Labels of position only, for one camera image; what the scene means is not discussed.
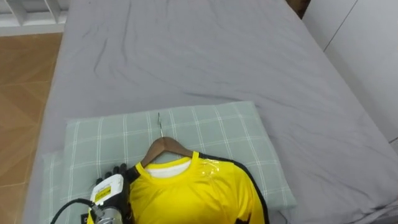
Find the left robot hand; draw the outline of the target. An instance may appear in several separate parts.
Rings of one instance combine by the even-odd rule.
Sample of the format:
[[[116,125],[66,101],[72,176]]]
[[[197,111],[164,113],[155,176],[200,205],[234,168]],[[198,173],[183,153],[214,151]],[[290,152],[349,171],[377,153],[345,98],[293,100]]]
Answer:
[[[104,212],[102,217],[89,211],[89,223],[127,223],[134,224],[136,214],[133,209],[133,183],[140,177],[135,167],[126,164],[113,167],[104,177],[96,180],[90,200]]]

